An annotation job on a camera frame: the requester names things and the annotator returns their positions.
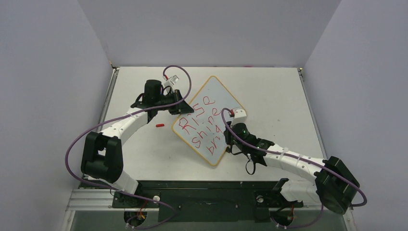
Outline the left aluminium rail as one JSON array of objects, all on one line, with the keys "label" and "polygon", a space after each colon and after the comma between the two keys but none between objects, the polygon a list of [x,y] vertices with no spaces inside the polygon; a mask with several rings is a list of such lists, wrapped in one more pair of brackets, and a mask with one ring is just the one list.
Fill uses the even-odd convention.
[{"label": "left aluminium rail", "polygon": [[109,108],[109,105],[110,105],[110,101],[111,101],[111,98],[112,98],[112,94],[113,94],[113,91],[114,91],[114,87],[115,87],[115,84],[116,84],[116,81],[117,81],[119,71],[120,71],[120,67],[115,67],[113,69],[112,76],[111,76],[111,79],[110,79],[110,83],[108,85],[108,89],[107,89],[107,92],[106,92],[106,95],[105,95],[105,98],[104,98],[103,107],[102,107],[102,111],[101,111],[101,114],[100,114],[100,117],[99,117],[99,120],[98,120],[98,124],[104,122],[105,119],[106,119],[107,111],[108,111],[108,108]]}]

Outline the front aluminium extrusion bar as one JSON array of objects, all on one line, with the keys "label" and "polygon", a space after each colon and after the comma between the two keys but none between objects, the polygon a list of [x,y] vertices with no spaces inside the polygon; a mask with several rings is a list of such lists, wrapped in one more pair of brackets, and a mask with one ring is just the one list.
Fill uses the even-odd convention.
[{"label": "front aluminium extrusion bar", "polygon": [[106,189],[75,189],[71,192],[67,211],[106,211],[112,208],[114,196]]}]

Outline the aluminium rail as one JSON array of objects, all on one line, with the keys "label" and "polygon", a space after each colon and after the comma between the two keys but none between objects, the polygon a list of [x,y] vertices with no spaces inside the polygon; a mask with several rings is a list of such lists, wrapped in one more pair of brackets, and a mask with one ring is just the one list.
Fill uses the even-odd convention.
[{"label": "aluminium rail", "polygon": [[311,104],[311,101],[310,101],[308,93],[307,93],[305,78],[303,76],[303,69],[301,67],[297,68],[297,72],[298,72],[298,75],[299,75],[299,78],[300,78],[300,82],[302,84],[302,88],[303,88],[303,91],[304,91],[304,94],[305,94],[305,98],[306,98],[306,102],[308,104],[308,108],[310,110],[311,118],[312,118],[315,130],[316,130],[316,134],[317,134],[317,138],[318,138],[318,141],[319,141],[319,145],[320,145],[322,154],[323,154],[324,157],[327,157],[327,153],[326,153],[326,150],[325,150],[325,147],[324,147],[324,144],[323,144],[323,140],[322,140],[322,137],[321,137],[319,126],[318,126],[318,123],[316,121],[316,118],[315,118],[315,115],[314,115],[314,112],[313,112],[313,108],[312,108],[312,104]]},{"label": "aluminium rail", "polygon": [[117,81],[119,71],[120,71],[120,67],[115,67],[113,69],[112,76],[111,76],[111,79],[110,79],[110,83],[108,85],[108,89],[107,89],[107,92],[106,92],[106,95],[105,95],[105,98],[104,98],[103,107],[102,107],[102,111],[101,111],[101,114],[100,114],[100,117],[99,117],[99,120],[98,120],[98,124],[104,122],[105,119],[106,119],[107,111],[108,111],[108,108],[109,108],[109,105],[110,105],[110,101],[111,101],[111,98],[112,98],[112,94],[113,94],[113,91],[114,91],[114,87],[115,87],[115,84],[116,84],[116,81]]}]

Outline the right aluminium rail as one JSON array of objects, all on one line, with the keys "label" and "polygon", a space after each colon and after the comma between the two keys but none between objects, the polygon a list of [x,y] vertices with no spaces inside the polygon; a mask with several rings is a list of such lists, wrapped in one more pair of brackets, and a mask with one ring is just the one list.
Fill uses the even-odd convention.
[{"label": "right aluminium rail", "polygon": [[304,91],[304,94],[305,94],[305,98],[306,98],[306,102],[308,104],[308,108],[310,110],[311,118],[312,118],[315,130],[316,130],[316,134],[317,134],[317,138],[318,138],[318,141],[319,141],[319,145],[320,145],[322,154],[323,154],[324,157],[327,157],[327,153],[326,153],[326,150],[325,150],[325,147],[324,147],[324,144],[323,144],[323,140],[322,140],[322,137],[321,137],[319,126],[318,126],[318,123],[316,121],[316,118],[315,118],[315,115],[314,115],[314,112],[313,112],[313,108],[312,108],[312,104],[311,104],[311,101],[310,101],[308,93],[307,93],[305,78],[303,76],[303,69],[301,67],[297,68],[297,72],[298,72],[298,75],[299,75],[299,78],[300,78],[300,82],[302,84],[302,88],[303,88],[303,91]]}]

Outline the yellow framed whiteboard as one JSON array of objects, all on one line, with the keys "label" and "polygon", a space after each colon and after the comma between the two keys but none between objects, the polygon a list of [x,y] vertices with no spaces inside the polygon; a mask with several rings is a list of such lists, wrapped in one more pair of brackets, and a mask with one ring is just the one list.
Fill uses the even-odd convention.
[{"label": "yellow framed whiteboard", "polygon": [[211,76],[190,101],[193,113],[180,115],[172,130],[209,165],[219,164],[227,148],[221,110],[243,109],[224,84]]}]

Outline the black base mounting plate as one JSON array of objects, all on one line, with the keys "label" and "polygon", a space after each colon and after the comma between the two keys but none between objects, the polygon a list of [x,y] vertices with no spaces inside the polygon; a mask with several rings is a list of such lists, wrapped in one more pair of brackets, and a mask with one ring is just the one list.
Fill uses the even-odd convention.
[{"label": "black base mounting plate", "polygon": [[294,209],[306,199],[286,199],[279,181],[157,181],[144,180],[134,197],[109,189],[110,205],[124,210],[124,221],[141,228],[158,212],[158,222],[254,222],[290,226]]}]

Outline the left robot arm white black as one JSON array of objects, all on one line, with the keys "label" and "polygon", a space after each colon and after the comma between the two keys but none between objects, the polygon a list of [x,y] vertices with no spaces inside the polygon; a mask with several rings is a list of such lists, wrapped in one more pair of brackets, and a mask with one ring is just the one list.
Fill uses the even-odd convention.
[{"label": "left robot arm white black", "polygon": [[170,81],[147,80],[144,92],[120,119],[100,132],[86,135],[81,161],[82,173],[100,179],[110,186],[126,192],[125,201],[132,207],[143,202],[139,183],[124,171],[123,144],[141,127],[147,125],[158,111],[171,115],[190,114],[194,109],[173,89]]}]

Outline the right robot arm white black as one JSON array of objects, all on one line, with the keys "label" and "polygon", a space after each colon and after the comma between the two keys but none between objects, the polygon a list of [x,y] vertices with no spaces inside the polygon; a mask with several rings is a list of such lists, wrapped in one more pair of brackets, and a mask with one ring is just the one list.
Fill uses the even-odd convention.
[{"label": "right robot arm white black", "polygon": [[277,205],[288,201],[320,201],[328,210],[343,215],[360,188],[357,179],[338,157],[322,159],[289,151],[251,134],[244,123],[227,122],[224,136],[229,153],[236,146],[238,153],[245,155],[253,165],[279,168],[307,180],[306,183],[286,182],[274,189],[271,199]]}]

